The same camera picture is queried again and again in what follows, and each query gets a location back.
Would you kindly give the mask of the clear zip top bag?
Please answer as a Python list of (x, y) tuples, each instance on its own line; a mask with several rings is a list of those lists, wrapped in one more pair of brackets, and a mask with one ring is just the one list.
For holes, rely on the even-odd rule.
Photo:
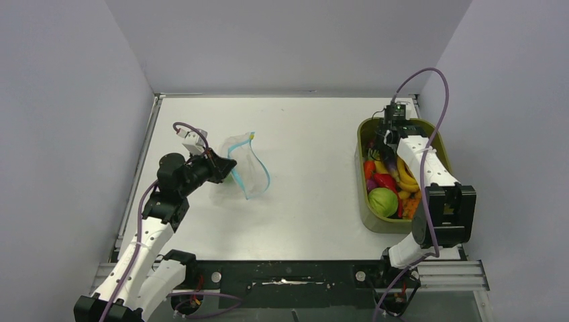
[(265, 193), (271, 183), (268, 169), (253, 150), (255, 135), (255, 131), (249, 131), (228, 137), (221, 145), (222, 156), (237, 162), (231, 175), (247, 200)]

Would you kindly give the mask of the dark purple eggplant toy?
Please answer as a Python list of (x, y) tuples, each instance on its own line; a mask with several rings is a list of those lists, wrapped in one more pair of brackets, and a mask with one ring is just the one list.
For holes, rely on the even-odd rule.
[(386, 152), (382, 155), (382, 161), (388, 173), (394, 178), (396, 182), (400, 181), (399, 170), (397, 168), (397, 157), (393, 153)]

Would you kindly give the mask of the green custard apple toy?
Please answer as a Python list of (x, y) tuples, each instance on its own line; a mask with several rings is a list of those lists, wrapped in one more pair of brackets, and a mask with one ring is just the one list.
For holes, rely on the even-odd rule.
[(229, 184), (231, 182), (235, 182), (233, 174), (229, 174), (224, 180), (223, 184)]

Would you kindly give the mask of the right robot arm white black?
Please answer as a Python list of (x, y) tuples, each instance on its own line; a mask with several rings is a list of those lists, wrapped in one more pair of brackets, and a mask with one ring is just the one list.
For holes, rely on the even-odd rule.
[(428, 257), (439, 257), (443, 248), (466, 243), (472, 235), (476, 191), (462, 184), (440, 160), (433, 141), (438, 129), (427, 133), (410, 120), (382, 119), (376, 130), (382, 152), (393, 152), (419, 184), (421, 206), (411, 222), (410, 233), (398, 244), (387, 248), (387, 262), (377, 268), (386, 286), (394, 286), (404, 270)]

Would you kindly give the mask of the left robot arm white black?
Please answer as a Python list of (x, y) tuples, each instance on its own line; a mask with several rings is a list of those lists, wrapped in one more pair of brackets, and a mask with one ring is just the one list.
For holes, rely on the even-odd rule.
[(196, 256), (171, 250), (151, 268), (189, 210), (187, 197), (206, 182), (222, 183), (237, 166), (211, 148), (189, 159), (161, 157), (157, 179), (144, 192), (136, 233), (108, 277), (74, 305), (75, 321), (147, 321), (175, 287), (195, 276)]

